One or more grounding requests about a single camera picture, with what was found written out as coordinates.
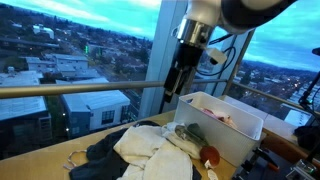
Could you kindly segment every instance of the wooden table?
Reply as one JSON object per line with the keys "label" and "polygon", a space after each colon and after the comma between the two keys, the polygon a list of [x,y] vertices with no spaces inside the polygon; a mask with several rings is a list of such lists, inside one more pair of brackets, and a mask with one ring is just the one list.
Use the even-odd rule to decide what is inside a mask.
{"label": "wooden table", "polygon": [[[174,112],[163,113],[147,118],[160,125],[164,125],[173,120]],[[61,144],[39,149],[13,158],[0,161],[1,180],[64,180],[69,179],[69,171],[63,168],[63,164],[68,164],[69,154],[76,150],[85,150],[88,146],[97,143],[106,135],[126,128],[135,123],[130,123],[115,127],[109,130],[70,140]],[[85,154],[78,153],[73,157],[77,165],[87,162]],[[204,180],[208,179],[207,171],[200,161],[192,160]],[[219,166],[215,169],[219,180],[229,180],[236,168],[221,159]]]}

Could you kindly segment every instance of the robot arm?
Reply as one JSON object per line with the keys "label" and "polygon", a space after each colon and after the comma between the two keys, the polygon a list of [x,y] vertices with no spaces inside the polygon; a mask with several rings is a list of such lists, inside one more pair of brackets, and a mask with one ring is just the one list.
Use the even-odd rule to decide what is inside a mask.
{"label": "robot arm", "polygon": [[180,94],[192,68],[198,65],[202,52],[217,63],[226,57],[207,48],[216,26],[230,34],[242,34],[279,15],[296,0],[188,0],[188,9],[176,31],[178,45],[165,82],[165,101]]}

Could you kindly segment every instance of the dark gray cloth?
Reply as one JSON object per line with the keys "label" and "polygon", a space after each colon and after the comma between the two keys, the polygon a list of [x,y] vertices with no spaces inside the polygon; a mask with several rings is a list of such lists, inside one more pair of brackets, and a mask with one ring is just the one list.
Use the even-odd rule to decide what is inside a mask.
{"label": "dark gray cloth", "polygon": [[[152,121],[142,121],[135,126],[159,126]],[[129,164],[113,150],[113,146],[121,139],[127,129],[107,135],[95,145],[87,148],[88,163],[72,169],[71,180],[116,180],[122,177]],[[193,166],[193,180],[201,180],[201,175]]]}

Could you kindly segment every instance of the plastic container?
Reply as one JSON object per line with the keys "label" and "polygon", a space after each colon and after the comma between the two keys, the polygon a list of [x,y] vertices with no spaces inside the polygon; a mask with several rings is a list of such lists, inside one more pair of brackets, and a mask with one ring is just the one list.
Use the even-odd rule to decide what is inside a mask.
{"label": "plastic container", "polygon": [[[231,116],[237,129],[205,114],[201,108],[225,112]],[[223,159],[236,167],[258,145],[263,127],[261,118],[203,92],[181,96],[174,121],[186,125],[198,123],[208,143],[218,149]]]}

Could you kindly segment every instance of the sky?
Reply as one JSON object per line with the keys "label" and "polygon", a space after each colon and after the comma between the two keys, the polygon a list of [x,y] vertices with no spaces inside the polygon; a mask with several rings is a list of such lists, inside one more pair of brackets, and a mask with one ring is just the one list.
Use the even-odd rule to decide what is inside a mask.
{"label": "sky", "polygon": [[[161,0],[0,0],[93,27],[153,39]],[[299,0],[258,27],[244,56],[291,69],[318,72],[320,0]]]}

